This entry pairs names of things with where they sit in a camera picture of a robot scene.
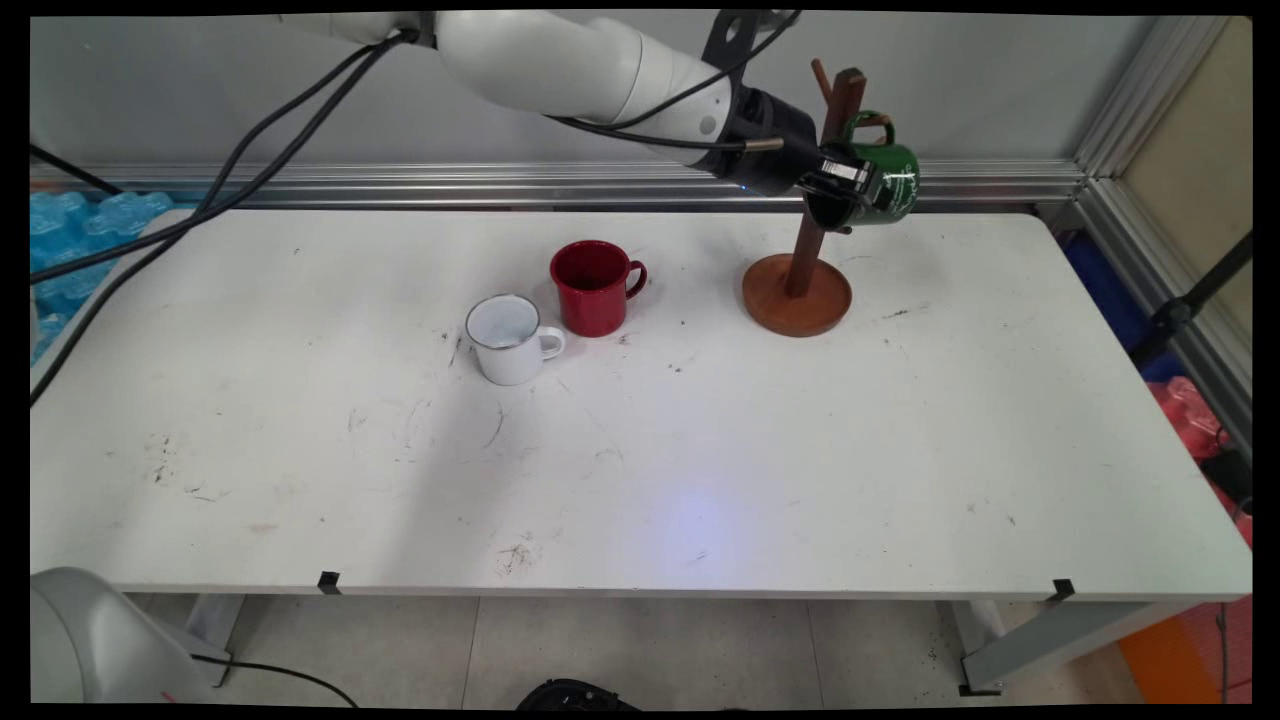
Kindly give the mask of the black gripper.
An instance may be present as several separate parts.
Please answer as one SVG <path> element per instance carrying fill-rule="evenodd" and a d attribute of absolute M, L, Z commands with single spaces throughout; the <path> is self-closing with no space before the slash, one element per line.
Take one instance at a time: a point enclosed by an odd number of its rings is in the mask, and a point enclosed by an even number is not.
<path fill-rule="evenodd" d="M 883 176 L 878 163 L 860 158 L 851 143 L 818 146 L 814 120 L 765 91 L 740 85 L 719 137 L 742 151 L 712 154 L 712 174 L 754 193 L 774 197 L 792 187 L 809 204 L 876 208 Z"/>

